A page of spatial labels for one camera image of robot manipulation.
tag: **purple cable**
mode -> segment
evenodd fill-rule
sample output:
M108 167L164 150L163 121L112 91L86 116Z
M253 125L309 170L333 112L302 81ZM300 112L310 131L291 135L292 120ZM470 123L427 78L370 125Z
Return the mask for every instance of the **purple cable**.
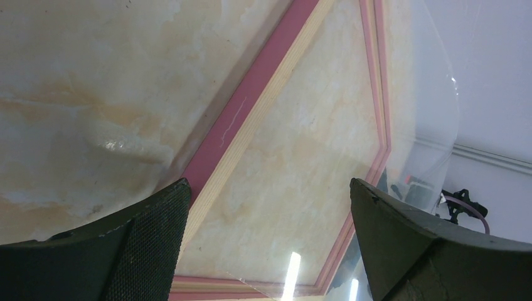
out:
M465 209L473 212L474 215L477 216L477 218L482 221L482 223L484 224L484 232L486 234L489 234L489 225L487 224L487 221L486 219L482 216L482 214L480 212L477 211L477 209L471 207L471 205L467 204L466 202L463 202L457 198L453 198L452 196L446 196L445 197L446 200L448 201L451 201L453 203L457 203L458 205L464 207Z

